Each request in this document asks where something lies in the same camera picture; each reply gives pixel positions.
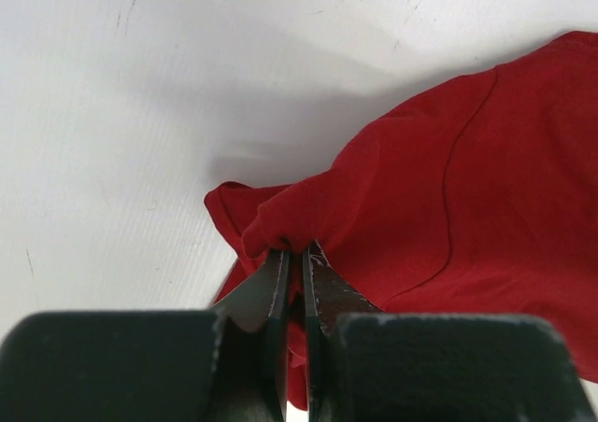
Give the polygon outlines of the red t-shirt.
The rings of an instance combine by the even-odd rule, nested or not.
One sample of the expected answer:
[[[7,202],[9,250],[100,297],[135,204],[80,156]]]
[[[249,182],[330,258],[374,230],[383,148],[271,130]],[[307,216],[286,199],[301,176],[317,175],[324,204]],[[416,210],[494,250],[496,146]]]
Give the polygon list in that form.
[[[318,242],[386,313],[526,314],[597,379],[597,36],[574,31],[367,124],[323,172],[225,182],[205,205],[237,259]]]

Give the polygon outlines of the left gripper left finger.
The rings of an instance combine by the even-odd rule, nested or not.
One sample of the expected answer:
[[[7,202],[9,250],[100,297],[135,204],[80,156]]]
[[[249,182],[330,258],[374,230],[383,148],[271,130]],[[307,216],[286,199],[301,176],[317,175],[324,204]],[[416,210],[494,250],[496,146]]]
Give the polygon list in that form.
[[[5,421],[282,421],[290,256],[206,310],[24,318],[1,346]]]

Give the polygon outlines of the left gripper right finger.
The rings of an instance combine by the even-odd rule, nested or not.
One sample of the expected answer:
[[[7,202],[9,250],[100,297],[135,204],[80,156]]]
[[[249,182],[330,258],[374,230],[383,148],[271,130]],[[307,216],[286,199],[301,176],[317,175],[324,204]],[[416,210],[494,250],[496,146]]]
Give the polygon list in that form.
[[[386,314],[302,256],[312,421],[593,421],[563,338],[526,315]]]

